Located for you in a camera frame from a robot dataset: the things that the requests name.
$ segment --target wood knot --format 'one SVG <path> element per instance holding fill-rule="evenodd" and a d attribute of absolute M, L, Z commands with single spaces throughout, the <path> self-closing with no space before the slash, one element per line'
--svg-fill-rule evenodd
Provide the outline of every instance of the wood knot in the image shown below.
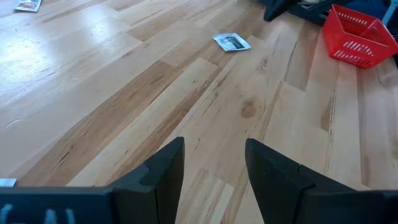
<path fill-rule="evenodd" d="M 245 101 L 243 102 L 241 116 L 244 118 L 252 118 L 256 114 L 256 110 L 253 101 Z"/>

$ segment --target red plastic basket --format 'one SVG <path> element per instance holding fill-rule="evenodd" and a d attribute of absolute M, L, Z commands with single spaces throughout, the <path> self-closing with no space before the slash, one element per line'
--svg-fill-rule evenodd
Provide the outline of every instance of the red plastic basket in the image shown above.
<path fill-rule="evenodd" d="M 371 68 L 398 53 L 398 44 L 383 23 L 343 6 L 332 5 L 323 25 L 329 56 Z"/>

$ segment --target black object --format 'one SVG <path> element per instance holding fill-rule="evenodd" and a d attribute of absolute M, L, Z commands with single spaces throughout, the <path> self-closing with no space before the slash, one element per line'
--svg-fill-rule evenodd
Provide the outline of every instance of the black object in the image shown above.
<path fill-rule="evenodd" d="M 254 139 L 245 156 L 265 224 L 398 223 L 398 191 L 357 192 Z"/>
<path fill-rule="evenodd" d="M 300 0 L 263 0 L 265 21 L 272 21 L 285 11 L 320 26 L 325 22 L 332 4 L 346 4 L 352 0 L 324 0 L 319 3 Z"/>
<path fill-rule="evenodd" d="M 175 223 L 183 170 L 176 138 L 105 187 L 1 188 L 0 223 Z"/>

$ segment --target paper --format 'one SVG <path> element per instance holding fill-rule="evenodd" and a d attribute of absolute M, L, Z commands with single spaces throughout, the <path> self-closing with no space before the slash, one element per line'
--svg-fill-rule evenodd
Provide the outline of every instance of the paper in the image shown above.
<path fill-rule="evenodd" d="M 17 0 L 15 5 L 16 10 L 37 12 L 39 10 L 42 0 Z"/>
<path fill-rule="evenodd" d="M 217 34 L 213 36 L 213 39 L 225 51 L 250 49 L 250 45 L 236 33 Z"/>
<path fill-rule="evenodd" d="M 16 178 L 0 178 L 0 187 L 13 187 L 16 182 Z"/>

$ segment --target wooden floor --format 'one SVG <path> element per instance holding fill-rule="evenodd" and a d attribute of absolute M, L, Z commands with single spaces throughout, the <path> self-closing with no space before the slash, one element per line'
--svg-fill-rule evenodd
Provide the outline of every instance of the wooden floor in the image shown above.
<path fill-rule="evenodd" d="M 99 186 L 175 136 L 177 223 L 262 223 L 246 138 L 356 189 L 398 186 L 398 71 L 327 56 L 321 28 L 250 0 L 0 2 L 0 176 Z M 237 32 L 252 49 L 212 39 Z"/>

